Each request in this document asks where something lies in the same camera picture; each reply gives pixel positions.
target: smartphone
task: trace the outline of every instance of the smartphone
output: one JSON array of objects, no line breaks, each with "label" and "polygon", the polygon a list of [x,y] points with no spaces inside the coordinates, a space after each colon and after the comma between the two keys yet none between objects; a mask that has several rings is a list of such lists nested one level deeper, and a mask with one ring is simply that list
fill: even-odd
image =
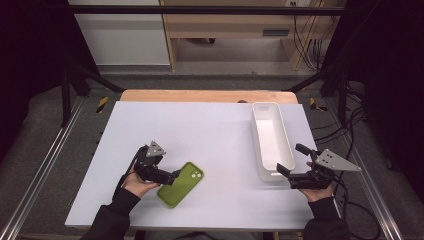
[{"label": "smartphone", "polygon": [[181,168],[180,175],[174,183],[162,186],[157,191],[157,196],[169,208],[176,207],[184,197],[200,182],[203,178],[203,171],[192,162],[187,162]]}]

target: black sleeve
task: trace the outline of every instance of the black sleeve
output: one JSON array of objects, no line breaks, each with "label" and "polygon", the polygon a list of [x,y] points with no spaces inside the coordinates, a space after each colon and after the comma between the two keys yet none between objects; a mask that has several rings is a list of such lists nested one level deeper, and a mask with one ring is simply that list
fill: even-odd
[{"label": "black sleeve", "polygon": [[81,240],[121,240],[130,226],[129,214],[140,198],[122,188],[110,205],[102,205]]},{"label": "black sleeve", "polygon": [[347,223],[340,219],[332,197],[309,202],[314,219],[304,229],[305,240],[347,240],[350,231]]}]

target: white table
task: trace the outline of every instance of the white table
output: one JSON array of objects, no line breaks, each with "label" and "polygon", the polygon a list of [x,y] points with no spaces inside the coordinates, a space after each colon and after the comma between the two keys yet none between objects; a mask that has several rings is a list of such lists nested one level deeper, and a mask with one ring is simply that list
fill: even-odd
[{"label": "white table", "polygon": [[[293,172],[308,170],[310,158],[296,143],[316,149],[301,105],[280,105],[296,160]],[[156,191],[131,212],[131,226],[163,230],[303,229],[312,218],[306,198],[287,182],[260,180],[251,130],[251,104],[117,102],[65,225],[91,226],[102,204],[110,204],[119,178],[138,148],[155,140],[167,152],[159,167],[174,171],[187,161],[203,180],[174,209]]]}]

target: white container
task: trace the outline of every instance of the white container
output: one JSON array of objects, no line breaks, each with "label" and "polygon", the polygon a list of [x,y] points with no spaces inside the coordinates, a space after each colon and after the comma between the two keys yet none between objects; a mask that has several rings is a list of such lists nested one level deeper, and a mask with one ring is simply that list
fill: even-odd
[{"label": "white container", "polygon": [[277,163],[293,170],[295,162],[280,107],[273,102],[257,102],[252,108],[252,132],[259,177],[263,181],[286,180],[277,172]]}]

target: gray carpet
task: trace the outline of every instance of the gray carpet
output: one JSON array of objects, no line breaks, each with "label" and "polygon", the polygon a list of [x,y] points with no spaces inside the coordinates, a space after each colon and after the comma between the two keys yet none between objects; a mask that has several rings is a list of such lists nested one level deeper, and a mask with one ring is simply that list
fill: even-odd
[{"label": "gray carpet", "polygon": [[[110,76],[112,81],[125,88],[158,89],[260,89],[280,90],[293,86],[304,79],[302,76],[287,76],[283,79],[273,76],[221,76],[190,77],[173,76]],[[32,210],[29,212],[20,233],[78,236],[83,232],[66,228],[65,219],[70,204],[76,196],[85,172],[90,164],[92,154],[96,151],[97,141],[101,138],[114,102],[120,94],[112,93],[96,84],[90,97],[86,99],[82,112],[71,131],[55,165],[53,166]],[[309,99],[315,98],[318,106],[326,106],[333,98],[322,99],[317,91],[319,83],[300,91],[297,96],[304,109],[311,128],[327,126],[336,120],[329,111],[311,110]],[[109,100],[102,113],[96,113],[98,103],[103,96]],[[0,226],[7,220],[24,195],[32,177],[38,170],[45,154],[53,142],[61,122],[61,102],[58,88],[36,96],[31,102],[30,113],[13,148],[2,161],[0,168]],[[349,99],[348,107],[354,109],[358,103]],[[322,137],[334,131],[336,125],[314,130],[314,137]],[[381,152],[370,126],[360,121],[355,127],[355,147],[372,174],[376,185],[384,197],[404,239],[424,239],[424,205],[409,187],[400,172],[386,168],[385,158]],[[330,148],[344,156],[346,147],[341,138],[318,145],[319,150]],[[344,175],[349,189],[350,200],[370,208],[367,196],[354,173]],[[373,220],[362,210],[348,207],[348,223],[357,235],[372,237],[376,228]],[[292,239],[286,235],[282,239]]]}]

